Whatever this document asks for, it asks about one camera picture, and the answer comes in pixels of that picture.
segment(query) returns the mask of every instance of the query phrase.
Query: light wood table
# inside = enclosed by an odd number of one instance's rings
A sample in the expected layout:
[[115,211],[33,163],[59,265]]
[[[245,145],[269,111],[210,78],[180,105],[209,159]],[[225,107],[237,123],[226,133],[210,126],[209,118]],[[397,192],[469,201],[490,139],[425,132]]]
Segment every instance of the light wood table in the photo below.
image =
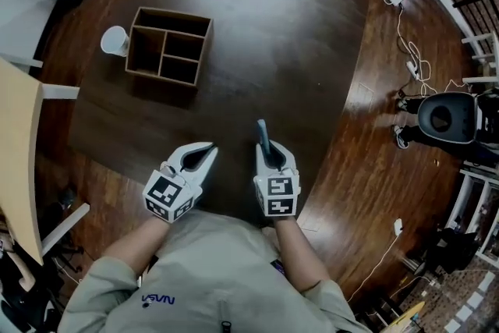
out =
[[90,210],[82,205],[42,242],[34,195],[34,156],[44,98],[76,99],[78,87],[48,85],[0,58],[0,208],[15,241],[43,264],[43,256]]

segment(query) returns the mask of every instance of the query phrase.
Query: paper cup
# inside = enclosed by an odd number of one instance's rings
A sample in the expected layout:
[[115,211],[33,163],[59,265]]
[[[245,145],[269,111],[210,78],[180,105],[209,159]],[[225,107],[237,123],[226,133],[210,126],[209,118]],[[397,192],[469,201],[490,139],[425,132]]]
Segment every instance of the paper cup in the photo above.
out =
[[126,57],[130,39],[123,27],[115,25],[104,32],[101,38],[101,49],[109,55]]

